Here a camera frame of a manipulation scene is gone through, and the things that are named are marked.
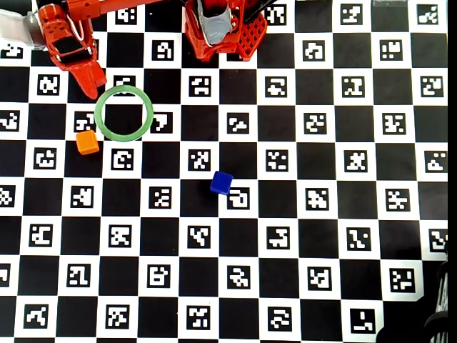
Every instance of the ring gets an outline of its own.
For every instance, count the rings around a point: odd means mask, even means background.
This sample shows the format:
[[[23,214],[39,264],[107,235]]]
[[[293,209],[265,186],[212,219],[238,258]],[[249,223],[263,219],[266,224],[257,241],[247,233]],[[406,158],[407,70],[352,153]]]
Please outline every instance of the ring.
[[[103,119],[101,118],[101,110],[103,109],[106,100],[108,100],[108,98],[114,94],[124,92],[139,96],[141,100],[143,100],[144,106],[146,106],[146,121],[133,134],[116,134],[106,127]],[[141,136],[143,136],[151,127],[152,121],[154,120],[154,108],[152,107],[152,102],[146,93],[136,87],[124,84],[123,86],[115,86],[111,89],[108,89],[100,96],[95,105],[94,115],[95,124],[106,138],[109,138],[112,141],[135,141],[141,138]]]

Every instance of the black square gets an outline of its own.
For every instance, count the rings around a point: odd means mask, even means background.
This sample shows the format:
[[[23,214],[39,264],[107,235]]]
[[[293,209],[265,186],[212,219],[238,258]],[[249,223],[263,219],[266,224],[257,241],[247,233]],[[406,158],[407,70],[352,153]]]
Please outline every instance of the black square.
[[[99,249],[100,218],[62,218],[62,255],[98,255]]]
[[[74,141],[65,142],[65,177],[101,177],[104,143],[98,154],[81,155]]]
[[[53,224],[30,224],[29,247],[52,247]]]
[[[268,250],[289,250],[291,248],[291,228],[266,227],[266,248]]]
[[[21,256],[18,295],[57,295],[58,278],[58,256]]]
[[[344,150],[344,171],[346,173],[368,173],[368,152],[366,150]]]
[[[379,260],[342,259],[340,273],[342,299],[382,300]]]
[[[188,169],[190,172],[211,171],[211,150],[210,149],[189,149]]]
[[[106,305],[105,315],[105,329],[128,329],[130,327],[130,305]]]
[[[363,4],[342,4],[340,11],[341,25],[363,24]]]
[[[409,189],[386,189],[387,212],[410,212]]]
[[[326,60],[326,41],[303,41],[303,62]]]
[[[34,169],[56,169],[57,148],[35,148]]]
[[[287,76],[265,76],[265,97],[286,98]]]
[[[94,186],[71,186],[70,208],[93,209]]]
[[[378,180],[415,180],[414,144],[376,144]]]
[[[154,121],[149,131],[152,134],[172,134],[173,112],[154,112]]]
[[[47,329],[49,305],[48,304],[25,304],[24,305],[24,329]]]
[[[65,139],[66,105],[30,104],[29,139]]]
[[[338,218],[377,219],[376,182],[338,181]]]
[[[232,339],[258,339],[258,300],[220,299],[219,336]]]
[[[375,105],[411,105],[413,87],[410,69],[374,69]]]
[[[268,331],[292,332],[292,308],[268,307]]]
[[[217,217],[218,195],[209,190],[210,184],[211,180],[181,180],[181,217]]]
[[[444,97],[442,76],[421,76],[421,97],[442,98]]]
[[[371,229],[369,227],[346,227],[348,252],[371,251]]]
[[[446,34],[411,34],[413,68],[447,68]]]
[[[181,2],[165,1],[147,4],[145,5],[145,13],[146,32],[181,32]]]
[[[359,327],[363,327],[364,334],[376,333],[376,314],[374,309],[350,309],[349,317],[352,334],[360,334]]]
[[[90,264],[69,264],[66,271],[67,287],[90,287],[91,286],[91,265]]]
[[[174,60],[174,40],[152,41],[152,61],[173,61]]]
[[[263,218],[296,218],[295,181],[259,181],[258,215]]]
[[[111,170],[134,170],[134,150],[111,149]]]
[[[333,70],[295,70],[297,105],[333,105]]]
[[[258,140],[295,141],[295,107],[259,106]]]
[[[32,50],[31,52],[32,66],[55,66],[51,60],[49,51]]]
[[[138,337],[177,337],[178,298],[139,298]]]
[[[447,173],[448,172],[448,152],[447,151],[425,151],[424,159],[426,162],[427,173]]]
[[[257,67],[294,68],[293,45],[293,34],[267,34],[257,49]]]
[[[300,257],[338,258],[338,221],[332,219],[300,219],[298,221]]]
[[[209,98],[211,96],[211,76],[189,76],[189,96]]]
[[[331,291],[331,267],[308,267],[308,290]]]
[[[172,191],[172,187],[149,187],[149,208],[170,209]]]
[[[97,297],[59,297],[58,337],[95,337]]]
[[[211,306],[187,305],[187,330],[210,330],[211,329]]]
[[[257,143],[219,143],[219,170],[235,179],[256,179]]]
[[[21,111],[0,109],[0,132],[19,132]]]
[[[143,178],[179,178],[179,142],[143,142],[141,171]]]
[[[0,297],[0,309],[0,337],[13,337],[16,297]]]
[[[177,256],[178,218],[141,218],[140,255]]]
[[[217,106],[182,106],[181,111],[181,140],[218,140],[219,109]]]
[[[335,68],[371,68],[371,35],[333,34],[333,65]]]
[[[26,179],[24,215],[60,216],[63,179]]]
[[[36,83],[36,95],[40,96],[59,96],[60,94],[60,75],[39,74]]]
[[[379,221],[382,259],[421,259],[418,221]]]
[[[448,141],[448,107],[414,106],[416,141]]]
[[[170,288],[170,264],[148,264],[147,288]]]
[[[307,211],[329,210],[328,188],[306,188],[305,193]]]
[[[438,267],[434,269],[431,279],[429,282],[434,283],[434,286],[438,286],[438,282],[433,278]],[[424,282],[427,280],[426,274],[424,274]],[[401,335],[402,342],[420,342],[422,339],[422,330],[417,331],[412,329],[424,323],[429,317],[430,313],[433,313],[436,308],[436,299],[426,293],[426,295],[418,300],[417,302],[384,302],[383,313],[384,313],[384,326],[390,328],[390,332],[398,332]],[[410,313],[409,316],[405,316],[404,313],[407,311]]]
[[[398,2],[395,6],[382,6],[375,3],[371,6],[371,30],[389,32],[407,32],[408,5]]]
[[[107,50],[107,67],[142,68],[144,34],[108,33]],[[128,51],[129,53],[120,54],[120,51]]]
[[[251,266],[227,266],[227,289],[251,289]]]
[[[305,341],[341,341],[341,303],[337,300],[301,300],[301,338]]]
[[[9,287],[9,280],[11,278],[11,264],[10,263],[0,263],[1,278],[0,278],[0,288]]]
[[[219,54],[214,54],[208,62],[197,59],[194,48],[185,34],[183,34],[182,49],[183,68],[219,68]]]
[[[137,295],[138,257],[100,257],[99,295]]]
[[[419,182],[421,219],[448,219],[448,183]]]
[[[0,254],[19,254],[21,244],[21,217],[0,217]]]
[[[5,185],[0,186],[0,207],[14,207],[16,202],[16,186],[15,185]]]
[[[438,25],[438,5],[418,4],[417,5],[418,25]]]
[[[0,141],[0,176],[22,177],[26,159],[25,141]]]
[[[336,141],[374,141],[372,106],[335,106]]]
[[[249,187],[231,187],[227,197],[227,209],[250,209],[251,189]]]
[[[179,296],[217,297],[217,258],[180,257]]]
[[[181,102],[180,69],[144,69],[144,92],[153,104]]]
[[[249,69],[219,71],[221,104],[256,104],[256,71]]]
[[[131,228],[129,224],[108,225],[108,247],[131,248]]]
[[[92,26],[94,27],[94,31],[107,31],[108,26],[108,19],[107,14],[99,16],[97,18],[92,19]]]
[[[211,248],[211,226],[187,226],[187,248],[188,249],[210,249]]]
[[[296,1],[295,32],[331,32],[332,3]]]
[[[141,180],[103,180],[103,216],[139,216]]]
[[[2,88],[0,101],[27,102],[29,100],[29,71],[30,68],[2,66],[0,80],[7,87]]]
[[[412,268],[389,268],[391,292],[415,293],[414,269]]]
[[[132,134],[141,127],[142,111],[142,105],[138,104],[106,105],[105,125],[117,134]]]
[[[259,259],[260,297],[299,298],[297,259]]]
[[[265,169],[268,172],[288,172],[288,150],[266,150]]]
[[[257,257],[257,219],[220,219],[219,254]]]

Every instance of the checkerboard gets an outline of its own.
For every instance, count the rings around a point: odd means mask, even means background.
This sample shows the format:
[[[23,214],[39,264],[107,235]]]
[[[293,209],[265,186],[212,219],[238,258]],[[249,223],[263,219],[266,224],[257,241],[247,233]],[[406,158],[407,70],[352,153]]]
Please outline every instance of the checkerboard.
[[[140,140],[46,52],[0,51],[0,342],[375,342],[433,313],[448,237],[445,1],[280,0],[252,60],[179,1],[94,21]],[[141,100],[109,99],[135,131]],[[209,191],[216,170],[230,194]]]

